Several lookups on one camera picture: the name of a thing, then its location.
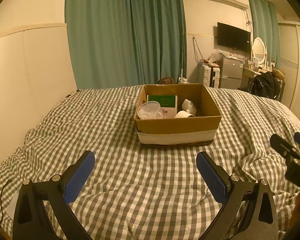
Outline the beige masking tape roll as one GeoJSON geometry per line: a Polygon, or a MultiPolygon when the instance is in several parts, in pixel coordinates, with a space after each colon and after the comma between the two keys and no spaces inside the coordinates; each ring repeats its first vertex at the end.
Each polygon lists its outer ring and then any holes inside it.
{"type": "Polygon", "coordinates": [[[175,118],[191,118],[194,117],[193,114],[187,112],[187,111],[179,111],[176,115],[175,118]]]}

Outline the green white medicine box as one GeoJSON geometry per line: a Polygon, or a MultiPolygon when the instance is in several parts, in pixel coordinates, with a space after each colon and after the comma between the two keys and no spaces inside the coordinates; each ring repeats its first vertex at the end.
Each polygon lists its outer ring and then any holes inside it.
{"type": "Polygon", "coordinates": [[[147,101],[158,102],[164,118],[174,118],[178,113],[178,97],[176,95],[147,95],[147,101]]]}

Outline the clear plastic water bottle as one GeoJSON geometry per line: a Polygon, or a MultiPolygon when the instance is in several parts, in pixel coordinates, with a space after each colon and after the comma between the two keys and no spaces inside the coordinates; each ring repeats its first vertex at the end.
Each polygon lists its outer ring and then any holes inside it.
{"type": "Polygon", "coordinates": [[[156,101],[143,103],[137,110],[137,116],[141,120],[162,119],[164,117],[160,103],[156,101]]]}

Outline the black clothes pile on chair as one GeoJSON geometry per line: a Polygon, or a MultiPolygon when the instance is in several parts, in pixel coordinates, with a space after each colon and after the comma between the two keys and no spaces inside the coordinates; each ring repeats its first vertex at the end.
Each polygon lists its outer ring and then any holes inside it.
{"type": "Polygon", "coordinates": [[[256,96],[281,101],[285,82],[273,72],[255,76],[247,86],[247,92],[256,96]]]}

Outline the green white checkered bedsheet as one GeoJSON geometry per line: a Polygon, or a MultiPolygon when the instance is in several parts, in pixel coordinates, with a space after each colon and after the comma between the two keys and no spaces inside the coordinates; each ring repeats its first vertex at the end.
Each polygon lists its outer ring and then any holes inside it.
{"type": "Polygon", "coordinates": [[[2,228],[12,233],[7,208],[24,179],[49,180],[88,150],[95,167],[71,208],[91,238],[198,239],[220,209],[196,168],[196,155],[205,151],[228,174],[269,182],[283,236],[300,190],[285,179],[285,161],[269,139],[276,133],[293,141],[300,120],[275,100],[208,91],[222,115],[213,142],[164,148],[139,142],[133,117],[141,87],[72,94],[0,165],[2,228]]]}

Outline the vanity desk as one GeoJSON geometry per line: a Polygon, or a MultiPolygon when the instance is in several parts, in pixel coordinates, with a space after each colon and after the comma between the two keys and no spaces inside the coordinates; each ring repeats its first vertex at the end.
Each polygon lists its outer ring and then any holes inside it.
{"type": "Polygon", "coordinates": [[[264,69],[259,69],[258,71],[254,71],[252,69],[243,68],[240,88],[247,87],[251,79],[266,72],[267,70],[264,69]]]}

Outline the open cardboard box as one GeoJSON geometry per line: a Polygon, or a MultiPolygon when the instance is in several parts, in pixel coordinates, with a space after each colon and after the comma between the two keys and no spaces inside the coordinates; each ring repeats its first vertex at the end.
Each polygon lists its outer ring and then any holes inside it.
{"type": "Polygon", "coordinates": [[[185,99],[194,103],[195,117],[142,120],[134,115],[139,141],[144,145],[210,144],[217,132],[222,115],[207,88],[198,84],[144,85],[137,106],[149,95],[178,97],[178,109],[185,99]]]}

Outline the silver mini fridge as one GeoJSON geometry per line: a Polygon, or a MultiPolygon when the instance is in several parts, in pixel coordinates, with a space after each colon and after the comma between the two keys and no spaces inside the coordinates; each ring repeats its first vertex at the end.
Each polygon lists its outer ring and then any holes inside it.
{"type": "Polygon", "coordinates": [[[221,72],[219,87],[227,89],[238,89],[241,86],[243,65],[239,60],[224,57],[220,61],[221,72]]]}

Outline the white oval vanity mirror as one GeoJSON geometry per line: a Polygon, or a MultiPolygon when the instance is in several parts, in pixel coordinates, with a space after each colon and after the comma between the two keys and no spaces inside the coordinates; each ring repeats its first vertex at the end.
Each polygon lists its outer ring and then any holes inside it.
{"type": "Polygon", "coordinates": [[[256,37],[252,46],[253,60],[257,59],[258,64],[264,64],[266,60],[266,46],[260,37],[256,37]]]}

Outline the white suitcase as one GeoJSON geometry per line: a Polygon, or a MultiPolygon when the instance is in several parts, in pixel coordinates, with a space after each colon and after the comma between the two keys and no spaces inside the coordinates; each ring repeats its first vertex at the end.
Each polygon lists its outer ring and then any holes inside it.
{"type": "Polygon", "coordinates": [[[199,82],[205,87],[218,88],[220,68],[216,66],[202,65],[199,68],[199,82]]]}

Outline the white louvered wardrobe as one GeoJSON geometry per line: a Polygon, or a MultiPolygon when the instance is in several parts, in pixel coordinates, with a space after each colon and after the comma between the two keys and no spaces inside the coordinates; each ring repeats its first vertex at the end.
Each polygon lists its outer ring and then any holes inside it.
{"type": "Polygon", "coordinates": [[[300,120],[300,23],[279,23],[280,70],[285,75],[281,102],[300,120]]]}

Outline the clear water jug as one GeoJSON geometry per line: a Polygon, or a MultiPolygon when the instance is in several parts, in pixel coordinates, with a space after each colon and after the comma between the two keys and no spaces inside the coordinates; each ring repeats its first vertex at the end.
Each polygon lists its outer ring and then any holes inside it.
{"type": "Polygon", "coordinates": [[[180,77],[180,78],[179,78],[179,83],[182,83],[182,84],[188,83],[187,78],[185,78],[185,77],[180,77]]]}

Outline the green curtain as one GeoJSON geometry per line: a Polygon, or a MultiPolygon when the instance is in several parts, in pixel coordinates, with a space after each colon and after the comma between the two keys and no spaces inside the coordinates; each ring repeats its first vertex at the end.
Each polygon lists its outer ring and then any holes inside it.
{"type": "Polygon", "coordinates": [[[249,0],[254,38],[260,37],[267,48],[268,62],[281,66],[280,33],[275,5],[267,0],[249,0]]]}
{"type": "Polygon", "coordinates": [[[79,89],[186,76],[183,0],[65,0],[65,21],[79,89]]]}

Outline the brown patterned bag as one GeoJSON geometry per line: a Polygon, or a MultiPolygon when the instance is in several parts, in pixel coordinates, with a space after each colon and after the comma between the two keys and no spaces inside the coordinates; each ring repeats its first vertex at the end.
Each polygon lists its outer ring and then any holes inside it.
{"type": "Polygon", "coordinates": [[[164,77],[158,81],[159,85],[173,85],[175,84],[175,80],[172,77],[164,77]]]}

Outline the black wall television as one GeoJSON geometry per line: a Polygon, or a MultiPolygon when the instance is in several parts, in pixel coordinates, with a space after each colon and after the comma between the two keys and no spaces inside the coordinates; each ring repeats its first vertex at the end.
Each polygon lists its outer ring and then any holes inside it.
{"type": "Polygon", "coordinates": [[[251,32],[232,25],[217,23],[217,44],[248,53],[250,51],[251,32]]]}

